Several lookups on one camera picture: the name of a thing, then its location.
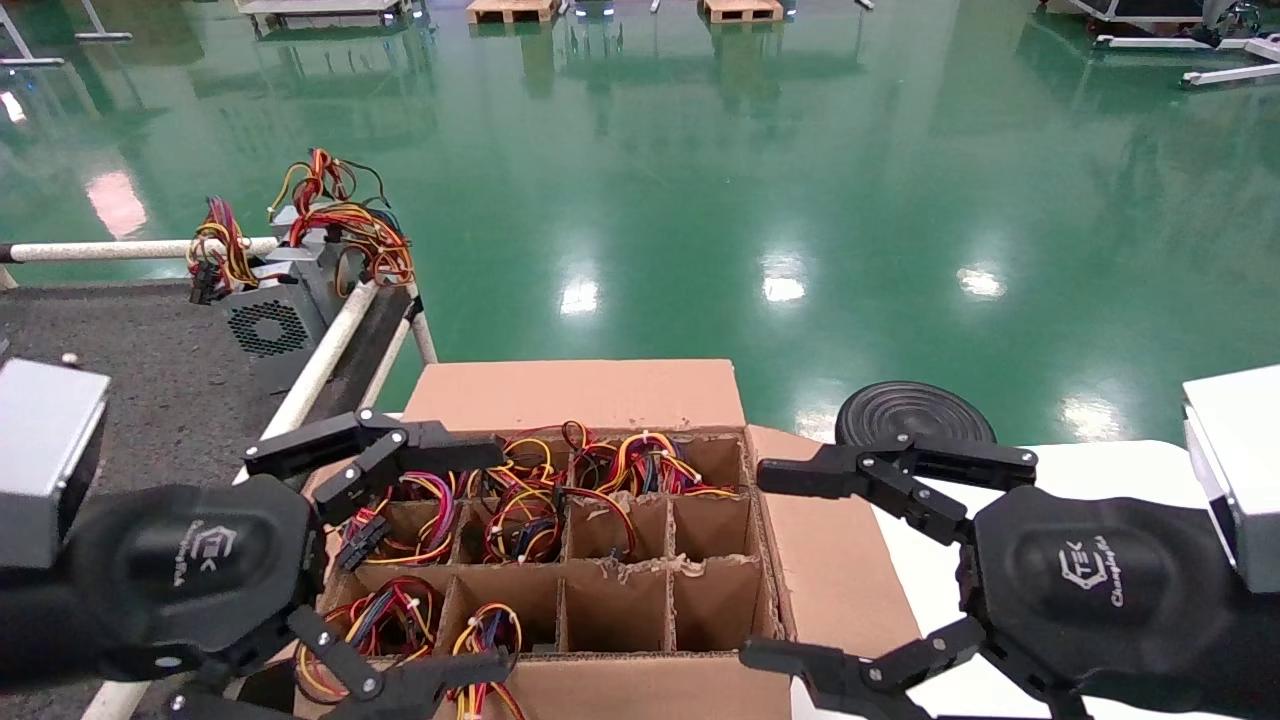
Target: wire connector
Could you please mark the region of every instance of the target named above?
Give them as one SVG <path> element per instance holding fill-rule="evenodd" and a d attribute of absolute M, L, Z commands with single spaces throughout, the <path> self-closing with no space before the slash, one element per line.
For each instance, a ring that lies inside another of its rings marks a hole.
<path fill-rule="evenodd" d="M 365 523 L 356 534 L 343 543 L 342 551 L 338 552 L 338 566 L 348 573 L 360 568 L 360 565 L 369 559 L 369 555 L 387 539 L 392 532 L 390 524 L 381 515 L 375 515 L 371 520 Z"/>
<path fill-rule="evenodd" d="M 191 302 L 209 305 L 214 300 L 215 287 L 218 287 L 218 265 L 209 260 L 196 263 L 196 273 L 191 277 Z"/>

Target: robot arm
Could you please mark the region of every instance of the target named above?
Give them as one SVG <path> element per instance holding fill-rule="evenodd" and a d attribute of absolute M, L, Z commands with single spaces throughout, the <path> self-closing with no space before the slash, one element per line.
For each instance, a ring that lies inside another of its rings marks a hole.
<path fill-rule="evenodd" d="M 351 455 L 314 503 L 282 482 Z M 384 495 L 404 469 L 500 465 L 494 437 L 460 439 L 439 423 L 362 410 L 262 441 L 244 460 L 252 474 L 234 487 L 90 501 L 50 566 L 0 570 L 0 691 L 195 671 L 169 702 L 174 717 L 283 719 L 221 692 L 294 638 L 349 691 L 333 720 L 429 717 L 444 689 L 506 679 L 502 653 L 375 671 L 311 607 L 324 587 L 325 524 Z"/>
<path fill-rule="evenodd" d="M 900 437 L 763 460 L 764 492 L 860 496 L 925 536 L 957 542 L 966 618 L 888 655 L 750 638 L 740 659 L 804 679 L 814 705 L 872 720 L 925 720 L 906 691 L 980 653 L 1053 719 L 1088 717 L 1083 696 L 1164 712 L 1280 715 L 1270 664 L 1280 596 L 1248 592 L 1208 514 L 1130 498 L 1075 501 L 1036 487 L 1036 456 Z M 1004 489 L 973 520 L 913 475 Z"/>

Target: white pipe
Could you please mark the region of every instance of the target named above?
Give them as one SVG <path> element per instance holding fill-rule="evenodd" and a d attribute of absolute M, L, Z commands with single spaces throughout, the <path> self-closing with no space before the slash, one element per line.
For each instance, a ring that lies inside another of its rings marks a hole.
<path fill-rule="evenodd" d="M 128 720 L 151 683 L 102 683 L 81 720 Z"/>
<path fill-rule="evenodd" d="M 392 336 L 392 342 L 387 346 L 387 352 L 378 363 L 374 377 L 369 379 L 369 388 L 365 391 L 365 396 L 360 398 L 361 407 L 372 407 L 378 402 L 378 396 L 383 392 L 383 386 L 387 384 L 387 378 L 392 374 L 392 366 L 396 365 L 396 357 L 399 356 L 401 347 L 404 346 L 404 336 L 408 334 L 408 328 L 410 323 L 406 320 L 401 320 L 396 325 L 396 334 Z"/>
<path fill-rule="evenodd" d="M 279 247 L 274 237 L 251 237 L 250 255 L 266 255 Z M 10 245 L 9 255 L 15 263 L 45 263 L 54 260 L 124 260 L 131 258 L 186 258 L 189 240 L 136 240 L 124 242 L 36 242 Z M 209 250 L 220 250 L 223 243 L 206 241 Z"/>
<path fill-rule="evenodd" d="M 351 343 L 352 336 L 356 334 L 356 328 L 360 327 L 365 314 L 369 313 L 369 306 L 372 305 L 376 295 L 378 286 L 371 282 L 362 283 L 351 291 L 347 302 L 343 304 L 342 310 L 338 311 L 333 323 L 329 324 L 329 331 L 320 338 L 320 345 L 316 346 L 311 359 L 307 360 L 306 366 L 302 368 L 302 373 L 298 374 L 298 379 L 293 382 L 289 393 L 284 396 L 284 402 L 280 404 L 279 410 L 275 411 L 271 421 L 268 423 L 266 430 L 262 433 L 264 438 L 297 429 L 306 420 L 307 413 L 316 404 L 320 388 L 324 387 L 325 380 L 333 374 L 334 366 L 338 365 L 338 359 L 347 350 L 347 345 Z M 244 468 L 241 468 L 239 474 L 236 475 L 232 484 L 243 483 L 246 479 L 248 479 L 248 473 Z M 142 698 L 142 693 L 146 692 L 148 684 L 102 683 L 102 687 L 93 697 L 93 702 L 84 710 L 81 720 L 128 720 L 133 715 L 133 710 L 137 708 L 138 701 Z"/>
<path fill-rule="evenodd" d="M 346 352 L 352 336 L 356 334 L 356 328 L 365 319 L 365 314 L 369 313 L 369 306 L 372 305 L 376 296 L 378 286 L 372 282 L 361 283 L 351 291 L 342 310 L 329 323 L 329 329 L 316 345 L 311 359 L 298 373 L 298 379 L 293 380 L 293 387 L 284 396 L 284 402 L 280 402 L 279 410 L 266 424 L 261 439 L 296 430 L 302 425 L 302 421 L 307 419 L 307 413 L 311 413 L 311 406 L 316 404 L 320 389 L 329 380 L 329 375 L 338 365 L 338 359 Z M 246 479 L 248 479 L 248 471 L 241 468 L 232 484 L 238 486 Z"/>
<path fill-rule="evenodd" d="M 422 293 L 419 292 L 416 282 L 408 286 L 408 296 L 417 299 L 421 304 Z M 426 324 L 426 305 L 422 305 L 422 310 L 413 315 L 411 324 L 413 328 L 413 342 L 417 343 L 417 352 L 422 356 L 422 364 L 438 364 L 440 359 L 435 355 L 435 341 L 431 340 L 431 328 Z"/>

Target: wooden pallet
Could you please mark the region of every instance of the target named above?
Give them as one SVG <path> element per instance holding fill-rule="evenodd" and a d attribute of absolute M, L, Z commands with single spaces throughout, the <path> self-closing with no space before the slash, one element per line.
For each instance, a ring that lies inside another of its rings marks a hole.
<path fill-rule="evenodd" d="M 467 5 L 471 24 L 521 22 L 549 23 L 556 17 L 559 0 L 474 0 Z"/>
<path fill-rule="evenodd" d="M 698 12 L 713 23 L 782 22 L 782 5 L 776 0 L 698 0 Z"/>

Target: dark work surface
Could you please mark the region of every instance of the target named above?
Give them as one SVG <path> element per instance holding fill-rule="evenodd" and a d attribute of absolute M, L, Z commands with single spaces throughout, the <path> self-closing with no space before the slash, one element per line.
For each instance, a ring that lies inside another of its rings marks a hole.
<path fill-rule="evenodd" d="M 356 407 L 407 302 L 403 292 L 379 295 L 310 419 Z M 0 329 L 12 341 L 5 359 L 58 361 L 76 352 L 86 370 L 111 377 L 88 502 L 165 483 L 229 484 L 239 454 L 284 398 L 259 389 L 221 313 L 187 302 L 184 282 L 0 292 Z M 0 697 L 0 717 L 78 719 L 99 684 Z M 175 687 L 156 683 L 134 717 L 160 717 L 160 701 Z"/>

